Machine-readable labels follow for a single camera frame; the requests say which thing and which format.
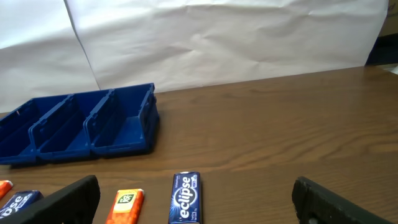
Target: wooden table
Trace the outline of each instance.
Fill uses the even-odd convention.
[[[398,222],[398,76],[351,68],[156,94],[161,121],[149,155],[10,169],[15,191],[44,195],[95,174],[94,223],[119,189],[146,192],[140,224],[167,223],[173,174],[201,172],[205,224],[298,223],[304,175]]]

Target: blue bin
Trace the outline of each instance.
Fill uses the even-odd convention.
[[[34,98],[0,120],[0,164],[36,162],[28,129],[65,96]]]
[[[0,120],[0,164],[148,152],[154,84],[34,98]]]
[[[158,120],[154,85],[145,84],[111,90],[84,126],[92,151],[108,156],[152,147]]]

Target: white backdrop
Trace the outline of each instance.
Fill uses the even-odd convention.
[[[67,3],[93,73],[83,62],[77,40],[72,40],[72,28],[64,25],[68,32],[29,44],[29,58],[22,61],[19,57],[25,56],[15,53],[18,64],[1,65],[0,78],[6,84],[0,90],[0,111],[11,110],[19,99],[93,89],[95,81],[101,89],[155,82],[157,91],[167,91],[362,66],[387,12],[387,0]],[[51,18],[46,12],[41,16]],[[38,26],[26,23],[20,26]],[[54,57],[60,54],[60,45],[63,57]],[[1,47],[1,60],[4,50]],[[74,63],[65,66],[64,60]],[[20,78],[40,83],[22,92],[12,90]],[[6,96],[9,93],[17,97]]]

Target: wrinkled white paper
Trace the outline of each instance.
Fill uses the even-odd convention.
[[[0,112],[38,96],[98,90],[62,0],[0,1]]]
[[[67,0],[100,88],[158,91],[362,66],[387,0]]]

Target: brown wooden tabletop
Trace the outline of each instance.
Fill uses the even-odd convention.
[[[398,222],[398,76],[350,68],[158,93],[152,154],[11,169],[16,191],[44,195],[89,174],[101,186],[94,223],[119,189],[146,193],[139,224],[167,223],[172,177],[197,170],[205,224],[298,223],[292,187],[304,175]]]

